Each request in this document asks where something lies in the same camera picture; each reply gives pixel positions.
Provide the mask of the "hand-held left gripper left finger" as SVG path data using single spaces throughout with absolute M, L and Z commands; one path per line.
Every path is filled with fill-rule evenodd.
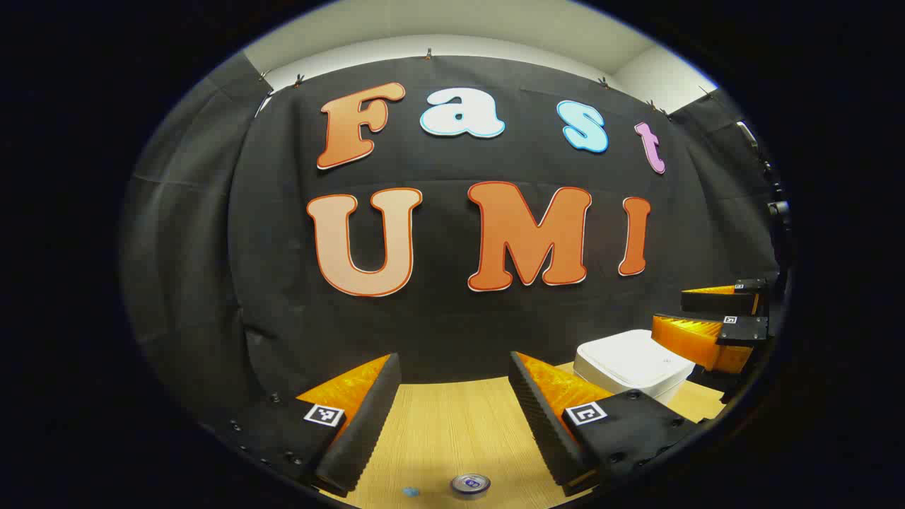
M 265 471 L 346 497 L 374 454 L 401 379 L 392 352 L 301 393 L 271 391 L 206 426 Z

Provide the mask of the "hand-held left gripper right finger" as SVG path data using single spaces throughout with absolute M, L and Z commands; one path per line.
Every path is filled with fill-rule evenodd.
M 630 483 L 701 427 L 643 391 L 613 393 L 522 352 L 510 353 L 508 383 L 566 496 Z

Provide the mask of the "silver blue pop can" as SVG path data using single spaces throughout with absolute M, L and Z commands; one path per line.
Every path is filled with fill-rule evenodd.
M 453 477 L 449 483 L 450 492 L 458 499 L 472 501 L 487 496 L 491 480 L 482 474 L 466 473 Z

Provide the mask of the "white garbage bin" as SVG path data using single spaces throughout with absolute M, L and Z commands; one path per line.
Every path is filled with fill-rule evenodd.
M 638 390 L 668 404 L 696 365 L 634 329 L 585 342 L 576 348 L 573 370 L 613 394 Z

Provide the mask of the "wooden desktop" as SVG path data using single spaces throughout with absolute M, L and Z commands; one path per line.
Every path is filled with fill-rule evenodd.
M 487 476 L 466 501 L 449 483 Z M 417 487 L 414 498 L 402 493 Z M 344 503 L 360 509 L 550 509 L 570 501 L 534 442 L 507 377 L 401 384 L 368 466 Z

